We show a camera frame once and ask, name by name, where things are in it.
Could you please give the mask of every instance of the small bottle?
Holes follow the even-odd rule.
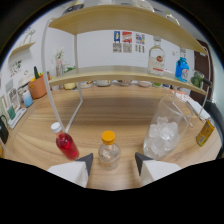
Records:
[[[70,160],[76,160],[79,157],[79,150],[76,147],[72,137],[62,132],[59,122],[51,125],[51,130],[57,135],[56,144],[61,152]]]
[[[181,82],[187,82],[189,66],[186,60],[186,49],[180,48],[180,59],[176,64],[175,78]]]
[[[102,134],[103,144],[99,147],[100,165],[106,170],[116,169],[119,165],[121,150],[115,143],[113,131],[105,131]]]
[[[163,76],[165,52],[160,47],[161,38],[154,36],[155,46],[149,50],[148,73]]]

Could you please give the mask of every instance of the ice cube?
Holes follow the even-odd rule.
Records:
[[[165,141],[160,137],[152,138],[151,149],[156,155],[163,156],[166,153]]]
[[[149,137],[154,138],[158,137],[160,132],[160,125],[158,124],[151,124],[149,127]]]
[[[178,125],[176,122],[168,123],[168,127],[170,129],[170,134],[172,138],[178,133]]]
[[[179,142],[180,142],[180,135],[176,134],[172,138],[172,140],[165,142],[165,150],[170,151],[170,150],[175,149],[177,147],[177,145],[179,144]]]
[[[177,132],[178,132],[177,123],[171,122],[171,123],[165,124],[161,128],[159,135],[164,140],[172,140],[172,138],[177,134]]]
[[[167,124],[168,123],[168,118],[167,117],[157,117],[157,124],[161,125],[161,124]]]

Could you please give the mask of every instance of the shelf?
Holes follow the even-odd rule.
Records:
[[[19,46],[15,49],[13,49],[12,53],[10,54],[9,57],[11,57],[12,55],[20,52],[20,51],[23,51],[23,50],[26,50],[26,49],[29,49],[33,44],[35,44],[36,42],[31,42],[31,43],[28,43],[28,44],[24,44],[22,46]]]
[[[82,82],[90,80],[138,80],[159,82],[190,89],[202,95],[206,95],[203,89],[199,89],[191,83],[183,83],[174,79],[174,74],[164,72],[164,76],[147,74],[147,68],[134,66],[94,66],[74,69],[62,76],[49,81],[50,86],[56,86],[72,82]]]
[[[200,43],[181,26],[149,10],[124,5],[98,5],[69,12],[49,27],[73,35],[97,30],[130,30],[158,35],[177,46],[207,55]]]

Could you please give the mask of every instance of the table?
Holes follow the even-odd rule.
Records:
[[[80,158],[93,153],[87,188],[122,190],[141,187],[135,152],[143,154],[144,137],[159,100],[166,94],[172,94],[171,91],[166,88],[144,88],[137,84],[112,84],[109,87],[82,89],[82,94],[84,102],[68,133],[80,151]],[[52,91],[52,95],[66,126],[79,104],[78,91],[57,90]],[[70,162],[56,146],[56,136],[50,128],[56,121],[47,95],[34,100],[15,129],[9,130],[5,158],[44,170]],[[221,141],[215,129],[206,144],[200,147],[196,135],[203,124],[199,120],[194,128],[189,126],[177,148],[162,161],[185,168],[214,160]],[[115,132],[116,143],[121,148],[120,165],[113,171],[103,170],[99,165],[98,148],[105,130]]]

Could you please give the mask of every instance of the red liquid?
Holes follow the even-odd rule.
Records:
[[[79,157],[79,150],[69,134],[60,134],[56,138],[56,144],[68,159],[75,160]]]

